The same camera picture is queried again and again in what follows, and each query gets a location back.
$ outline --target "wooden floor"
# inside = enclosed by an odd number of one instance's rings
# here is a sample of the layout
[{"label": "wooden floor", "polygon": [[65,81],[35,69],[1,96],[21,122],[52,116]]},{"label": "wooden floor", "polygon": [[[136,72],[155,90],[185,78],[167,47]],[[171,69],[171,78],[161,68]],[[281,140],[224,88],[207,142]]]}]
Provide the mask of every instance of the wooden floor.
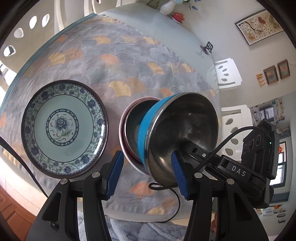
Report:
[{"label": "wooden floor", "polygon": [[18,204],[1,186],[0,212],[15,235],[25,241],[36,217]]}]

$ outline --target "blue gripper pad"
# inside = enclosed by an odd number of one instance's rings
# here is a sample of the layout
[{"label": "blue gripper pad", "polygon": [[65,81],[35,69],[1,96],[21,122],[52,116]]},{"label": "blue gripper pad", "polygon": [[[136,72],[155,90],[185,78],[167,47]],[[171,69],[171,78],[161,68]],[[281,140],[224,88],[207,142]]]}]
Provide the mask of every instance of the blue gripper pad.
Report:
[{"label": "blue gripper pad", "polygon": [[181,159],[181,156],[179,155],[179,153],[177,151],[173,151],[170,160],[175,173],[175,178],[177,180],[180,193],[184,196],[186,200],[188,200],[189,199],[188,180],[184,174],[184,171],[181,167],[179,159]]},{"label": "blue gripper pad", "polygon": [[102,191],[107,200],[114,194],[118,179],[123,167],[124,156],[122,151],[116,151],[102,179]]}]

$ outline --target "white vase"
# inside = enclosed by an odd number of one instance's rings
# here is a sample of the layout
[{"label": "white vase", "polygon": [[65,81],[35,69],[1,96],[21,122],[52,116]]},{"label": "white vase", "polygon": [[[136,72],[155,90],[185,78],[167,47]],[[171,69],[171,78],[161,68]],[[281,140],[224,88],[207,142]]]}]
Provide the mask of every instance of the white vase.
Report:
[{"label": "white vase", "polygon": [[170,0],[168,3],[163,4],[159,11],[163,15],[168,15],[173,11],[175,5],[176,5],[176,1],[175,0]]}]

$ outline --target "silver bolt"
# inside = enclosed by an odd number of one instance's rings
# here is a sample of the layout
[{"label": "silver bolt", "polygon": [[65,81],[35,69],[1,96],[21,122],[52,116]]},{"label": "silver bolt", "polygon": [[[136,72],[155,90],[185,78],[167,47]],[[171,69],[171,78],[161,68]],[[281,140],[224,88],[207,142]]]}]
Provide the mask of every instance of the silver bolt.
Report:
[{"label": "silver bolt", "polygon": [[200,173],[200,172],[196,172],[196,173],[194,173],[194,176],[195,176],[196,178],[202,178],[202,173]]},{"label": "silver bolt", "polygon": [[63,178],[62,180],[60,180],[60,184],[66,184],[68,182],[68,179]]},{"label": "silver bolt", "polygon": [[227,181],[227,183],[230,184],[230,185],[233,185],[233,184],[234,184],[234,180],[231,179],[231,178],[228,178],[226,181]]},{"label": "silver bolt", "polygon": [[91,176],[93,178],[99,177],[101,174],[99,172],[94,172]]}]

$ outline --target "dining table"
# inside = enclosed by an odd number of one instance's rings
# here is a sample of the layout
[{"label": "dining table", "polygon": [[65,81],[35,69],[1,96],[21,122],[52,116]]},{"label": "dining table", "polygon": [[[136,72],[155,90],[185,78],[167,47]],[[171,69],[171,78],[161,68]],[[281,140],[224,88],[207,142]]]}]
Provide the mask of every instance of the dining table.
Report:
[{"label": "dining table", "polygon": [[[221,124],[218,83],[211,53],[182,24],[143,2],[90,14],[69,25],[45,43],[18,72],[0,108],[0,135],[22,157],[47,194],[59,179],[39,171],[21,141],[21,120],[36,91],[55,80],[71,79],[93,89],[107,111],[109,134],[97,164],[81,180],[110,162],[121,150],[118,125],[124,109],[134,100],[165,98],[180,92],[198,92],[214,106]],[[116,191],[103,202],[106,216],[128,221],[164,221],[178,208],[171,190],[154,191],[149,176],[125,160]],[[190,216],[192,201],[181,199],[174,219]],[[82,201],[78,200],[82,210]]]}]

